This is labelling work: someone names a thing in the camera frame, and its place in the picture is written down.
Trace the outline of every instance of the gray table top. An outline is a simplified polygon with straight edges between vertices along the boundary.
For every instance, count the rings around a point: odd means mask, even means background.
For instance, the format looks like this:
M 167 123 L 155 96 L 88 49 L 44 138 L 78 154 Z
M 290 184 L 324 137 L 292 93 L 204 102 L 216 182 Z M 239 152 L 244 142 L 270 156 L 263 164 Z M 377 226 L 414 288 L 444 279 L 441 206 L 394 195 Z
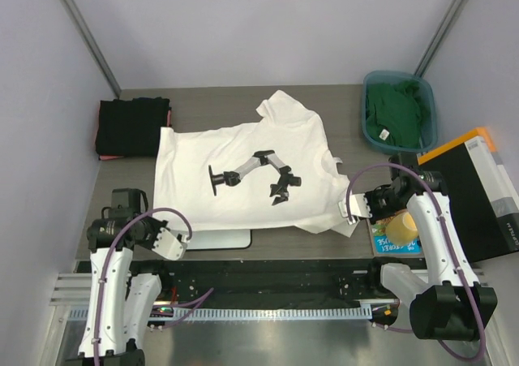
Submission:
M 387 161 L 387 156 L 373 151 L 362 136 L 360 103 L 362 86 L 279 86 L 242 88 L 179 88 L 125 90 L 122 99 L 167 97 L 171 100 L 172 125 L 175 131 L 205 131 L 232 127 L 260 120 L 255 108 L 263 99 L 282 89 L 300 100 L 323 119 L 328 146 L 343 164 L 339 171 L 348 176 L 370 164 Z M 89 258 L 86 229 L 98 218 L 101 208 L 110 203 L 113 189 L 136 187 L 147 192 L 152 202 L 155 159 L 127 158 L 103 161 L 88 209 L 76 259 Z M 364 192 L 389 181 L 388 170 L 373 170 L 356 183 L 354 192 Z M 295 227 L 252 231 L 252 245 L 247 249 L 187 252 L 187 260 L 263 260 L 263 259 L 342 259 L 372 257 L 367 224 L 358 225 L 351 238 L 333 231 L 313 235 Z M 154 252 L 136 248 L 134 259 L 160 258 Z

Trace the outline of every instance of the metal pole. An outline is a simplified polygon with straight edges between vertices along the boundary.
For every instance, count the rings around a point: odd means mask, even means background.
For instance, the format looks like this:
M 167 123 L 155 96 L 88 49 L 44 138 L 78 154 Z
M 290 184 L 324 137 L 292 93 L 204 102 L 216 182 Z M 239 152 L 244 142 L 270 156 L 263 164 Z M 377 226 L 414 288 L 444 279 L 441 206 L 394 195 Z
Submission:
M 423 76 L 427 71 L 427 68 L 431 65 L 432 59 L 435 57 L 441 44 L 444 42 L 457 18 L 460 16 L 463 7 L 468 0 L 453 0 L 447 9 L 447 13 L 441 20 L 440 26 L 436 30 L 435 35 L 432 37 L 429 46 L 427 47 L 425 54 L 422 56 L 420 63 L 414 74 L 416 76 Z
M 81 15 L 79 8 L 75 4 L 74 0 L 61 1 L 65 6 L 66 11 L 68 11 L 70 17 L 72 18 L 72 21 L 74 22 L 76 28 L 78 29 L 79 34 L 81 35 L 85 44 L 90 50 L 90 53 L 96 61 L 97 66 L 99 66 L 99 68 L 101 69 L 103 75 L 108 81 L 109 86 L 112 88 L 112 91 L 114 92 L 115 96 L 119 98 L 119 96 L 121 95 L 121 88 L 117 80 L 115 79 L 114 73 L 112 72 L 108 63 L 106 62 L 106 59 L 103 56 L 103 53 L 99 48 L 99 45 L 97 45 L 96 39 L 94 39 L 94 36 L 90 32 L 90 29 L 88 28 L 88 25 L 84 20 L 83 15 Z

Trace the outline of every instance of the white shirt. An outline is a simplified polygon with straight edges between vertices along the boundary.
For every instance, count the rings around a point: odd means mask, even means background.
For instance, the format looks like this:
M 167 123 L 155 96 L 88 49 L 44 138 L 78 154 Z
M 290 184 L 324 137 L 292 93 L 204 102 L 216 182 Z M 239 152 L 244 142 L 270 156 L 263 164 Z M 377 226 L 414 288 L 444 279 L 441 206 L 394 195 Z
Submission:
M 162 128 L 153 206 L 179 210 L 193 230 L 298 226 L 318 233 L 342 223 L 337 203 L 349 180 L 337 172 L 320 116 L 282 91 L 263 101 L 257 112 L 259 123 L 215 131 Z M 300 187 L 288 187 L 288 201 L 272 205 L 270 184 L 280 175 L 270 165 L 253 170 L 237 186 L 218 185 L 213 195 L 209 165 L 214 174 L 222 174 L 269 149 L 301 177 Z M 168 220 L 173 229 L 185 229 L 171 213 L 155 217 Z

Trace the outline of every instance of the white panel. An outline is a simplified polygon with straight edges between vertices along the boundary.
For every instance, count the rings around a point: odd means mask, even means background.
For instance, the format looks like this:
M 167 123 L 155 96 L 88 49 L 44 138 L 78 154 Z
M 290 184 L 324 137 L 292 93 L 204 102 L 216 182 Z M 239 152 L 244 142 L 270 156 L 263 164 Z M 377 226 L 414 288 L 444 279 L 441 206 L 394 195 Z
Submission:
M 39 364 L 56 274 L 69 271 L 112 97 L 59 0 L 0 0 L 0 364 Z
M 469 0 L 426 73 L 435 92 L 440 139 L 488 126 L 504 166 L 519 187 L 519 0 Z M 519 364 L 519 254 L 481 264 L 498 296 L 510 364 Z
M 122 88 L 413 71 L 451 0 L 76 0 Z

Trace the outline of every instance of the orange edge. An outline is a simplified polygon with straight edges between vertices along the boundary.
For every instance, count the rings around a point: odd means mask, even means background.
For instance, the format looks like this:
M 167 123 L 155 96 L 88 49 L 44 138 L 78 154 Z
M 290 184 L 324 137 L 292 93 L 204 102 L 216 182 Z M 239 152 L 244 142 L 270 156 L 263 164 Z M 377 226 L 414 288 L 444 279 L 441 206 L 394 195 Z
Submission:
M 472 131 L 468 131 L 464 135 L 461 135 L 460 137 L 457 137 L 456 139 L 451 140 L 444 145 L 441 145 L 437 149 L 433 149 L 425 155 L 422 155 L 418 158 L 418 164 L 422 165 L 426 161 L 430 161 L 433 157 L 438 157 L 442 153 L 446 153 L 449 149 L 453 149 L 454 147 L 465 143 L 467 140 L 470 140 L 475 136 L 481 136 L 487 142 L 488 148 L 491 150 L 491 152 L 494 153 L 497 151 L 494 145 L 494 141 L 490 137 L 488 130 L 485 127 L 477 127 L 474 128 Z

